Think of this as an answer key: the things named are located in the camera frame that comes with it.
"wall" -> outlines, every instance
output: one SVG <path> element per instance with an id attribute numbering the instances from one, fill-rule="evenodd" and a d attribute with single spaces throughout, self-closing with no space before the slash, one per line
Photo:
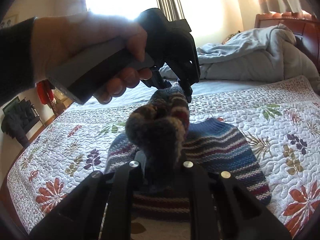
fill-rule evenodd
<path id="1" fill-rule="evenodd" d="M 57 16 L 66 16 L 86 10 L 83 0 L 55 0 L 54 12 Z"/>
<path id="2" fill-rule="evenodd" d="M 9 17 L 14 14 L 19 14 L 18 22 L 24 21 L 34 16 L 54 16 L 55 0 L 15 0 L 5 17 Z M 35 105 L 41 119 L 45 122 L 52 117 L 53 112 L 47 105 L 42 105 L 36 89 L 30 89 L 19 94 L 19 98 L 30 100 Z M 3 119 L 2 107 L 0 108 L 0 122 Z M 30 138 L 41 126 L 39 122 L 32 130 L 27 134 Z M 6 134 L 0 131 L 0 185 L 5 177 L 10 165 L 22 150 L 22 146 L 16 139 L 11 139 Z"/>
<path id="3" fill-rule="evenodd" d="M 181 0 L 196 46 L 220 43 L 229 34 L 254 28 L 258 0 Z"/>

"leaf pattern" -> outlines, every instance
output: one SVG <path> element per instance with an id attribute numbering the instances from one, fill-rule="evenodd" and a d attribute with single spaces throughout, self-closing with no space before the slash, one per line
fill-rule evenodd
<path id="1" fill-rule="evenodd" d="M 276 115 L 282 115 L 276 108 L 279 108 L 279 105 L 269 104 L 265 106 L 255 106 L 255 108 L 261 108 L 262 114 L 266 120 L 269 120 L 269 117 L 275 118 Z"/>
<path id="2" fill-rule="evenodd" d="M 48 127 L 48 129 L 49 129 L 48 132 L 53 132 L 55 128 L 54 127 L 52 127 L 52 128 Z"/>
<path id="3" fill-rule="evenodd" d="M 320 134 L 320 129 L 318 128 L 316 123 L 311 122 L 310 120 L 307 120 L 307 126 L 309 128 L 309 132 L 315 136 Z"/>
<path id="4" fill-rule="evenodd" d="M 46 183 L 46 188 L 40 187 L 36 197 L 36 202 L 41 204 L 41 211 L 48 214 L 58 203 L 64 199 L 67 194 L 62 193 L 64 184 L 60 183 L 58 178 L 55 178 L 54 184 L 51 181 Z"/>
<path id="5" fill-rule="evenodd" d="M 75 134 L 75 132 L 76 131 L 78 131 L 79 129 L 81 129 L 82 128 L 82 125 L 76 125 L 69 133 L 68 133 L 68 135 L 67 135 L 67 137 L 69 138 L 69 137 L 71 137 L 71 136 L 73 136 L 74 134 Z"/>
<path id="6" fill-rule="evenodd" d="M 79 142 L 78 140 L 75 140 L 73 143 L 71 143 L 70 145 L 67 146 L 67 152 L 69 152 L 69 154 L 73 154 L 77 149 L 79 148 Z"/>
<path id="7" fill-rule="evenodd" d="M 39 170 L 31 171 L 30 176 L 28 178 L 29 182 L 32 181 L 34 178 L 36 178 L 36 176 L 38 176 L 38 174 L 39 174 Z"/>
<path id="8" fill-rule="evenodd" d="M 41 135 L 39 135 L 39 136 L 35 139 L 34 144 L 37 144 L 37 143 L 40 141 L 40 138 L 41 138 Z"/>
<path id="9" fill-rule="evenodd" d="M 80 163 L 83 161 L 83 154 L 80 154 L 78 157 L 76 157 L 73 161 L 74 163 L 70 164 L 69 167 L 65 169 L 65 173 L 69 174 L 70 176 L 73 176 L 73 174 L 77 171 L 78 167 L 80 166 Z"/>
<path id="10" fill-rule="evenodd" d="M 92 150 L 88 155 L 87 155 L 87 165 L 84 166 L 86 170 L 88 170 L 90 167 L 92 167 L 92 170 L 94 171 L 94 167 L 98 166 L 101 161 L 100 161 L 100 156 L 99 156 L 99 150 L 94 149 Z"/>
<path id="11" fill-rule="evenodd" d="M 286 114 L 289 114 L 293 124 L 295 125 L 300 125 L 302 120 L 301 120 L 301 117 L 295 113 L 294 111 L 291 111 L 291 110 L 285 110 L 284 111 Z"/>
<path id="12" fill-rule="evenodd" d="M 108 132 L 111 131 L 111 133 L 117 133 L 119 130 L 118 126 L 125 126 L 125 122 L 119 122 L 116 124 L 107 124 L 100 132 L 98 135 L 101 134 L 107 134 Z"/>
<path id="13" fill-rule="evenodd" d="M 110 130 L 110 126 L 107 125 L 107 126 L 105 126 L 105 127 L 100 131 L 99 135 L 101 135 L 101 134 L 103 134 L 103 133 L 108 133 L 109 130 Z"/>
<path id="14" fill-rule="evenodd" d="M 320 189 L 317 189 L 317 183 L 317 181 L 313 183 L 309 194 L 307 194 L 305 186 L 301 187 L 301 191 L 297 189 L 290 191 L 294 203 L 289 204 L 282 215 L 293 216 L 285 224 L 292 237 L 300 231 L 301 225 L 305 225 L 309 221 L 320 203 L 320 200 L 316 200 L 320 193 Z"/>
<path id="15" fill-rule="evenodd" d="M 294 150 L 292 148 L 289 148 L 288 145 L 283 146 L 283 156 L 287 159 L 285 160 L 285 164 L 290 167 L 286 171 L 290 175 L 294 175 L 296 172 L 303 172 L 303 167 L 300 165 L 299 159 L 296 158 L 296 155 L 294 154 Z"/>
<path id="16" fill-rule="evenodd" d="M 299 137 L 294 134 L 287 134 L 287 138 L 291 140 L 291 145 L 295 145 L 298 150 L 301 150 L 303 155 L 307 153 L 306 147 L 308 147 L 308 144 L 306 141 L 299 139 Z"/>
<path id="17" fill-rule="evenodd" d="M 254 153 L 254 155 L 256 155 L 257 159 L 263 159 L 266 153 L 270 154 L 270 143 L 268 137 L 266 137 L 265 139 L 259 138 L 258 136 L 253 136 L 251 133 L 249 133 L 249 135 L 245 135 L 245 137 L 249 142 L 249 145 L 252 148 L 252 152 Z"/>
<path id="18" fill-rule="evenodd" d="M 41 146 L 37 146 L 37 147 L 34 147 L 30 154 L 28 155 L 28 157 L 23 157 L 22 159 L 22 162 L 21 162 L 21 168 L 23 170 L 25 170 L 28 166 L 29 166 L 29 163 L 32 161 L 32 158 L 33 156 L 35 155 L 35 153 L 41 148 Z"/>
<path id="19" fill-rule="evenodd" d="M 318 107 L 320 109 L 320 105 L 316 102 L 312 102 L 316 107 Z"/>

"metal rivet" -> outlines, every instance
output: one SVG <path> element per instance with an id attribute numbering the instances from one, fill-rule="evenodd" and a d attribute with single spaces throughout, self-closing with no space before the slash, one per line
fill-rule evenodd
<path id="1" fill-rule="evenodd" d="M 221 177 L 223 177 L 225 179 L 229 179 L 231 177 L 231 174 L 229 171 L 223 171 L 223 172 L 221 172 Z"/>
<path id="2" fill-rule="evenodd" d="M 129 165 L 130 165 L 130 167 L 136 168 L 139 166 L 139 162 L 138 161 L 130 161 Z"/>
<path id="3" fill-rule="evenodd" d="M 91 177 L 93 177 L 93 178 L 96 179 L 96 178 L 99 178 L 99 177 L 100 177 L 100 174 L 101 174 L 101 173 L 100 173 L 99 171 L 94 171 L 94 172 L 91 173 Z"/>
<path id="4" fill-rule="evenodd" d="M 185 166 L 186 168 L 191 168 L 193 166 L 193 162 L 191 161 L 185 161 L 183 163 L 183 166 Z"/>

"hand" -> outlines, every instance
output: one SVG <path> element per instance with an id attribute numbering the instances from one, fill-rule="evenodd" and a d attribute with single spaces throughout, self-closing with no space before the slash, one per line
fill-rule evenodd
<path id="1" fill-rule="evenodd" d="M 44 80 L 48 69 L 60 65 L 82 49 L 117 36 L 126 41 L 127 49 L 137 60 L 144 60 L 147 33 L 139 24 L 124 17 L 85 12 L 67 17 L 37 18 L 31 37 L 35 81 Z M 150 69 L 137 72 L 125 68 L 95 97 L 102 104 L 109 103 L 112 97 L 121 96 L 127 87 L 134 88 L 140 79 L 147 80 L 151 76 Z"/>

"black sleeve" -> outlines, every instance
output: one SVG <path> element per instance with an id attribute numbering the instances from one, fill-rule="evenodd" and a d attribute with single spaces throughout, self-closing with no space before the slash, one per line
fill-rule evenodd
<path id="1" fill-rule="evenodd" d="M 0 30 L 0 106 L 35 86 L 30 53 L 34 20 Z"/>

